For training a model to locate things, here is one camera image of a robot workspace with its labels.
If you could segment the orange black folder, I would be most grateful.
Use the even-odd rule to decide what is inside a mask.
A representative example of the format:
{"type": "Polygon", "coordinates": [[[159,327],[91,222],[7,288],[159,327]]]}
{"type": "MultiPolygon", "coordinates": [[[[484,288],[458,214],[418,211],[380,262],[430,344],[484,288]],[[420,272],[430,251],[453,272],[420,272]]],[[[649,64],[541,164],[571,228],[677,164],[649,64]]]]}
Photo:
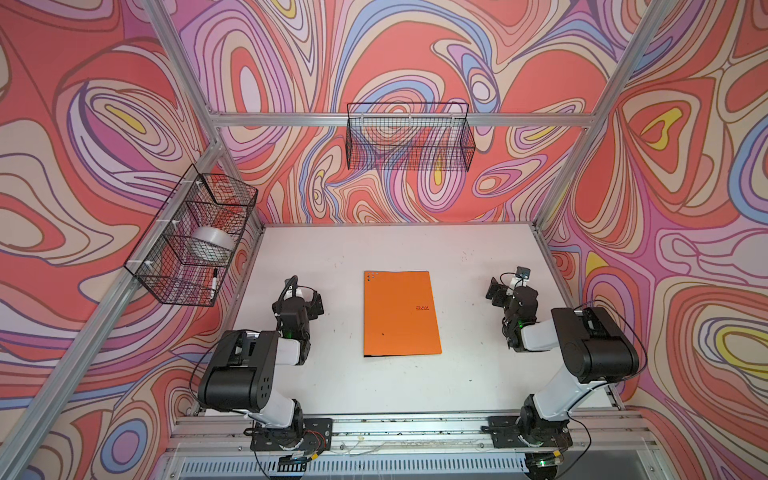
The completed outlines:
{"type": "Polygon", "coordinates": [[[363,355],[441,353],[430,274],[427,271],[366,271],[363,355]]]}

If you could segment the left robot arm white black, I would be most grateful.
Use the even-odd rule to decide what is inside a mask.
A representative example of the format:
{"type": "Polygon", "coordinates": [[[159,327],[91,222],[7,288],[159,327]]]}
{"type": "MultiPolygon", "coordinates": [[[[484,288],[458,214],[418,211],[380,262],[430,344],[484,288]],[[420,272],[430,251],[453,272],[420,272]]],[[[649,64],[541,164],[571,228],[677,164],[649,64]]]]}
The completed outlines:
{"type": "Polygon", "coordinates": [[[300,402],[275,389],[278,366],[301,366],[311,350],[310,322],[324,314],[322,296],[291,288],[272,305],[274,330],[230,330],[205,369],[197,399],[205,409],[239,413],[269,435],[294,444],[306,434],[300,402]]]}

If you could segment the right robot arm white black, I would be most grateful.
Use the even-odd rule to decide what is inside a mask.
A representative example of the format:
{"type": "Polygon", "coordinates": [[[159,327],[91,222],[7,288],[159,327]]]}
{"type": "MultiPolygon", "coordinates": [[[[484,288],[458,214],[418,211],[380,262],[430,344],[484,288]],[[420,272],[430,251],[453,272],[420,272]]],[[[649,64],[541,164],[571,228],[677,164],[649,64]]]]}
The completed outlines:
{"type": "Polygon", "coordinates": [[[492,278],[486,298],[503,310],[502,334],[517,353],[557,350],[563,366],[541,390],[528,395],[516,418],[491,417],[494,445],[570,446],[571,410],[592,391],[624,381],[641,370],[635,346],[602,307],[554,308],[537,318],[538,292],[492,278]]]}

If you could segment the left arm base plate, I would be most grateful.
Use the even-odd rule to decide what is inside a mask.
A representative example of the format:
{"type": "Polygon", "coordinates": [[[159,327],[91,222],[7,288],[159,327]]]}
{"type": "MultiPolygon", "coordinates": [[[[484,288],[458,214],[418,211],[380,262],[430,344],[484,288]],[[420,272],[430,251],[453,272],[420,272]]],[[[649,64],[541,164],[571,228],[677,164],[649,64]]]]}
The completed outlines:
{"type": "Polygon", "coordinates": [[[333,420],[329,417],[309,418],[284,429],[266,428],[255,423],[243,434],[250,438],[255,452],[322,453],[332,444],[333,420]]]}

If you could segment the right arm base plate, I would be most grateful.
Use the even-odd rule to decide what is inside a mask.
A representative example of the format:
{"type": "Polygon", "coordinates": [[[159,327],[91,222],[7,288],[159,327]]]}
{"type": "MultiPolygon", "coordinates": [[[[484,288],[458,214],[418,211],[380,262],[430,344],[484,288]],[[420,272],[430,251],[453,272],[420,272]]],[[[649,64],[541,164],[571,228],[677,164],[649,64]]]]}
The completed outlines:
{"type": "Polygon", "coordinates": [[[567,421],[551,422],[537,417],[490,416],[481,432],[491,437],[497,449],[554,448],[567,450],[573,445],[567,421]]]}

